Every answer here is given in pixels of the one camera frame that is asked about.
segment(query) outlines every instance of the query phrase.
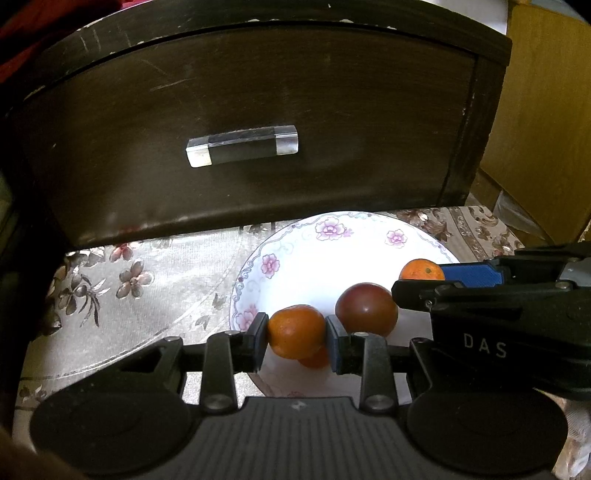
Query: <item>white plate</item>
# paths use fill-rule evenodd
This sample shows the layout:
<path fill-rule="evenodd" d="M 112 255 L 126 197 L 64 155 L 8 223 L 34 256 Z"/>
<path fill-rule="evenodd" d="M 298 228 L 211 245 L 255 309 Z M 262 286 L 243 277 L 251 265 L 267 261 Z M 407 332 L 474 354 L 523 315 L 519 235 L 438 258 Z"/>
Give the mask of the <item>white plate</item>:
<path fill-rule="evenodd" d="M 309 304 L 323 315 L 335 313 L 339 296 L 351 285 L 372 282 L 388 290 L 403 266 L 426 258 L 458 263 L 435 239 L 401 220 L 365 212 L 332 212 L 288 225 L 265 240 L 242 267 L 230 301 L 230 329 L 247 330 L 258 312 L 269 317 L 295 304 Z M 431 338 L 428 313 L 400 310 L 388 343 L 407 346 L 414 337 Z M 312 370 L 267 349 L 259 375 L 267 395 L 330 397 L 358 401 L 360 378 L 337 376 L 329 367 Z M 397 375 L 400 401 L 410 400 L 404 374 Z"/>

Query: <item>blue gripper pad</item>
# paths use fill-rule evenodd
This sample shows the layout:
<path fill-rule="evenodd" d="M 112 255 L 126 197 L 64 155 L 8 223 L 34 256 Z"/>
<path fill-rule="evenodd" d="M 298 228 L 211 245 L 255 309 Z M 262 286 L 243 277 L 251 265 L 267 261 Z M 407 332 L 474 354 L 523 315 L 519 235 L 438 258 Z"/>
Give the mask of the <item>blue gripper pad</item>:
<path fill-rule="evenodd" d="M 468 288 L 502 285 L 503 274 L 484 263 L 441 265 L 446 280 L 461 281 Z"/>

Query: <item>ribbed black surface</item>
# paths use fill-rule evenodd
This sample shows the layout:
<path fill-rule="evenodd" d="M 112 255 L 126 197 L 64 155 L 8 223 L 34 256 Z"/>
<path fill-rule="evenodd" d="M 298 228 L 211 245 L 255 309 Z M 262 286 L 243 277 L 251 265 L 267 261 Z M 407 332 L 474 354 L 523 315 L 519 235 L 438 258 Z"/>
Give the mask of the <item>ribbed black surface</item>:
<path fill-rule="evenodd" d="M 209 417 L 174 459 L 142 480 L 466 479 L 419 454 L 392 419 L 350 398 L 249 398 Z M 536 478 L 551 479 L 539 474 Z"/>

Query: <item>plate rim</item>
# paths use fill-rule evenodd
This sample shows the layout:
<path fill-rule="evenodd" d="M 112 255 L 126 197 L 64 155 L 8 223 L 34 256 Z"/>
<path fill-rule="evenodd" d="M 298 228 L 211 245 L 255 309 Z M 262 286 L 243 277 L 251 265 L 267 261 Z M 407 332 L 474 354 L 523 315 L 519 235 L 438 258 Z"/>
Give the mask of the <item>plate rim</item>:
<path fill-rule="evenodd" d="M 424 232 L 419 227 L 416 227 L 408 222 L 405 222 L 404 220 L 401 220 L 400 218 L 397 218 L 395 216 L 385 215 L 385 212 L 375 213 L 375 212 L 365 212 L 362 210 L 338 210 L 335 212 L 325 212 L 325 213 L 320 213 L 318 215 L 313 215 L 313 216 L 309 216 L 306 218 L 302 218 L 300 220 L 296 220 L 295 222 L 291 222 L 289 225 L 285 225 L 285 227 L 281 228 L 280 230 L 277 230 L 274 234 L 269 236 L 267 239 L 263 240 L 251 252 L 249 257 L 246 259 L 244 264 L 241 266 L 240 270 L 238 271 L 238 276 L 236 277 L 236 279 L 234 281 L 234 285 L 232 287 L 232 294 L 230 295 L 230 305 L 229 305 L 229 311 L 228 311 L 228 326 L 230 329 L 234 328 L 233 318 L 238 315 L 237 310 L 236 310 L 236 304 L 240 301 L 241 291 L 244 288 L 243 281 L 248 279 L 248 274 L 252 271 L 252 268 L 254 267 L 254 262 L 256 261 L 257 258 L 259 258 L 261 256 L 262 248 L 265 245 L 275 243 L 275 242 L 282 240 L 287 235 L 292 233 L 295 229 L 299 229 L 299 228 L 302 228 L 305 226 L 310 226 L 310 225 L 313 225 L 314 223 L 317 223 L 322 217 L 327 216 L 327 215 L 329 215 L 329 216 L 333 215 L 336 218 L 339 218 L 339 217 L 342 217 L 345 215 L 350 218 L 362 218 L 362 217 L 360 217 L 360 215 L 367 215 L 367 218 L 374 216 L 374 217 L 383 217 L 383 218 L 387 218 L 390 220 L 397 220 L 399 222 L 402 222 L 402 223 L 412 227 L 417 232 L 417 235 L 422 240 L 431 244 L 433 247 L 438 248 L 439 251 L 447 257 L 447 259 L 450 261 L 450 263 L 459 263 L 459 260 L 457 259 L 457 257 L 445 245 L 443 245 L 440 241 L 438 241 L 436 238 L 434 238 L 431 235 L 429 235 L 428 233 Z"/>

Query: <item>drawer handle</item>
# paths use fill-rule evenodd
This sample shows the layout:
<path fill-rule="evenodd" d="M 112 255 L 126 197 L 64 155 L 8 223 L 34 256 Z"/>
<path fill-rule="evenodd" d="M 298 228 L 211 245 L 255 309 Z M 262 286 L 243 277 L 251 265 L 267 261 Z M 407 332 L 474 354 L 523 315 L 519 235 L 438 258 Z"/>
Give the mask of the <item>drawer handle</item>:
<path fill-rule="evenodd" d="M 186 151 L 189 164 L 194 168 L 290 155 L 298 151 L 298 135 L 294 125 L 249 128 L 192 138 Z"/>

